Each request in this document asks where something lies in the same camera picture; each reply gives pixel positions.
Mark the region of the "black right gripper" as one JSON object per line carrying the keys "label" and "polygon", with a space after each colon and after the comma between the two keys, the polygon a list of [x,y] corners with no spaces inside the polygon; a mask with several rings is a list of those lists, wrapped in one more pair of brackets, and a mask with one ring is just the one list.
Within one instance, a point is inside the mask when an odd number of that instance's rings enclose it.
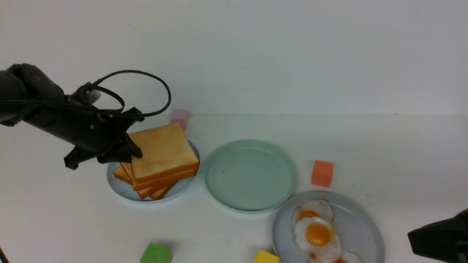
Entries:
{"label": "black right gripper", "polygon": [[468,210],[408,233],[415,255],[445,263],[468,261]]}

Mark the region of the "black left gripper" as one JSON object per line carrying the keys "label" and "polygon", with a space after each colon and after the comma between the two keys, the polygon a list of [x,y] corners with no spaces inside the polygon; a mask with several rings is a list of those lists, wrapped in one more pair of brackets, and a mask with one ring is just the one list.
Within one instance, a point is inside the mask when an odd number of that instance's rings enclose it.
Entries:
{"label": "black left gripper", "polygon": [[127,134],[134,118],[122,118],[121,110],[104,113],[83,105],[71,96],[30,99],[25,103],[23,121],[69,142],[75,147],[64,157],[65,166],[76,170],[80,163],[96,157],[101,164],[132,163],[142,150]]}

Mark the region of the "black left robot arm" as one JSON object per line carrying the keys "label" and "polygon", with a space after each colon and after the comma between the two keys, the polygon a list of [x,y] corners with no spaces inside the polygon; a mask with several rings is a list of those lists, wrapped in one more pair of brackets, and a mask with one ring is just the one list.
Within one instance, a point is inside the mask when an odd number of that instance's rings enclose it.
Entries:
{"label": "black left robot arm", "polygon": [[122,110],[102,113],[94,106],[100,92],[123,102],[114,92],[89,82],[66,95],[35,65],[15,64],[1,71],[1,125],[25,122],[72,144],[64,157],[72,170],[92,158],[99,163],[141,158],[142,150],[127,134],[135,120],[114,115]]}

